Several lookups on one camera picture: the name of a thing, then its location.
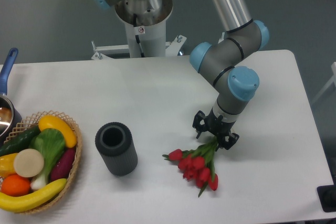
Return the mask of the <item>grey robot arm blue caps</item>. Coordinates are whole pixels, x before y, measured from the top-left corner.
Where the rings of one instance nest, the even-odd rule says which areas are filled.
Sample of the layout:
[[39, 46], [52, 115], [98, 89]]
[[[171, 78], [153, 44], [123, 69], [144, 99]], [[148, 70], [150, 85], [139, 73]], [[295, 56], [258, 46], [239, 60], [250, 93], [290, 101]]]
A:
[[[125, 25], [132, 58], [167, 56], [166, 20], [172, 0], [94, 0], [101, 8], [113, 7]], [[212, 133], [219, 148], [230, 149], [239, 136], [231, 131], [238, 116], [259, 86], [257, 73], [239, 63], [269, 41], [264, 23], [252, 19], [244, 0], [213, 0], [224, 26], [220, 42], [203, 42], [190, 54], [190, 64], [218, 92], [209, 114], [196, 113], [197, 134]]]

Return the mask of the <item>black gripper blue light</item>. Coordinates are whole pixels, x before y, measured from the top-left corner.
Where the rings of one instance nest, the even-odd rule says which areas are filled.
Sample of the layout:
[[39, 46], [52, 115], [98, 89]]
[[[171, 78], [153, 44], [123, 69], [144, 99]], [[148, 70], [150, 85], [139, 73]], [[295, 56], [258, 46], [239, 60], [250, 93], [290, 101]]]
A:
[[199, 110], [194, 116], [192, 127], [197, 133], [197, 139], [203, 132], [209, 131], [213, 135], [216, 135], [217, 150], [219, 148], [229, 150], [239, 139], [238, 134], [231, 132], [235, 122], [236, 119], [224, 119], [223, 114], [215, 115], [214, 109], [211, 109], [208, 116], [206, 116], [203, 111]]

